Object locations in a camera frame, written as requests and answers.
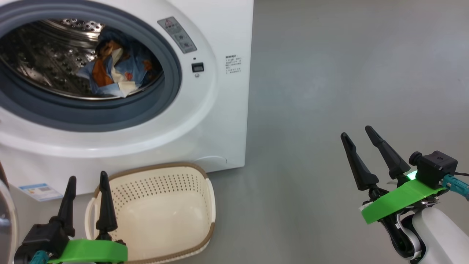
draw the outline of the clothes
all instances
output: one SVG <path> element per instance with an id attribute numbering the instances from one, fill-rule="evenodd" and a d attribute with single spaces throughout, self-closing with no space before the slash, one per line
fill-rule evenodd
<path id="1" fill-rule="evenodd" d="M 148 48 L 117 29 L 101 31 L 96 53 L 97 59 L 77 73 L 89 79 L 93 94 L 126 97 L 156 76 Z"/>

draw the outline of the green plastic strip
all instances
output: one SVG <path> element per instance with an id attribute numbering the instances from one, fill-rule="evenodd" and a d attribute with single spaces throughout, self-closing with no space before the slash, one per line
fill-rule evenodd
<path id="1" fill-rule="evenodd" d="M 433 190 L 416 179 L 411 180 L 363 209 L 362 216 L 371 224 L 441 190 L 444 188 Z"/>
<path id="2" fill-rule="evenodd" d="M 127 247 L 105 240 L 70 240 L 59 259 L 47 263 L 61 262 L 111 262 L 127 261 Z"/>

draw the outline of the white washing machine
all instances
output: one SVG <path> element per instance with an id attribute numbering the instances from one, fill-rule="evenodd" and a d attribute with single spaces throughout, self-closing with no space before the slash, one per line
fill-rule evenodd
<path id="1" fill-rule="evenodd" d="M 47 200 L 72 175 L 84 194 L 101 171 L 244 166 L 252 11 L 253 0 L 0 0 L 8 181 Z M 125 98 L 76 75 L 96 60 L 103 28 L 151 52 L 151 80 Z"/>

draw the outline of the gray floor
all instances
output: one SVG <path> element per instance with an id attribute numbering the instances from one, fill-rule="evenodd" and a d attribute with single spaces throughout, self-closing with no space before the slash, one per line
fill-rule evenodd
<path id="1" fill-rule="evenodd" d="M 382 187 L 394 186 L 368 124 L 405 159 L 440 150 L 468 172 L 468 73 L 469 1 L 256 1 L 246 166 L 210 175 L 215 234 L 178 263 L 404 263 L 381 225 L 362 219 L 367 194 L 339 135 L 349 133 Z M 43 221 L 59 205 L 15 197 L 20 216 Z M 76 211 L 88 200 L 78 197 Z M 438 207 L 469 233 L 462 197 Z"/>

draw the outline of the laundry basket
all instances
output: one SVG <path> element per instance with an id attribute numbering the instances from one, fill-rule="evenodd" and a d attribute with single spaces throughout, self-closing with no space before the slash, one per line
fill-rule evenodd
<path id="1" fill-rule="evenodd" d="M 110 235 L 127 244 L 127 263 L 169 262 L 198 254 L 208 245 L 215 228 L 215 197 L 200 167 L 149 166 L 112 175 L 109 185 L 118 225 Z M 100 203 L 97 188 L 85 213 L 88 239 L 98 235 Z"/>

